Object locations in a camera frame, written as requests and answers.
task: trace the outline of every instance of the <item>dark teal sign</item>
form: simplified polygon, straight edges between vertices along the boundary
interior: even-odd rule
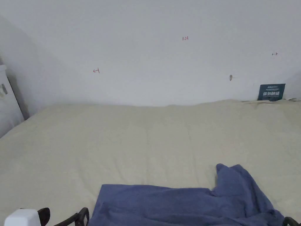
[[[260,85],[257,100],[277,101],[283,97],[285,84]]]

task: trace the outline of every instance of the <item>bed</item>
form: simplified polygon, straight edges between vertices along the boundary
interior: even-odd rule
[[[55,105],[0,139],[0,220],[49,207],[49,225],[102,184],[215,185],[215,165],[241,164],[274,207],[301,221],[301,102],[134,107]]]

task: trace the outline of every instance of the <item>red writing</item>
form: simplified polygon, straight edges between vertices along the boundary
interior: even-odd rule
[[[96,72],[96,71],[98,71],[98,73],[99,73],[99,69],[97,68],[97,70],[93,70],[93,72]]]

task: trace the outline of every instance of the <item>white cabinet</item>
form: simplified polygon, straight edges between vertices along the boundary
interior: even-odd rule
[[[24,121],[5,70],[6,66],[0,65],[0,137]]]

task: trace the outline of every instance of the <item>blue towel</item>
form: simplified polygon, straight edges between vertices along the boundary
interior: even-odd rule
[[[282,225],[284,217],[244,168],[218,164],[216,170],[212,191],[104,184],[89,226]]]

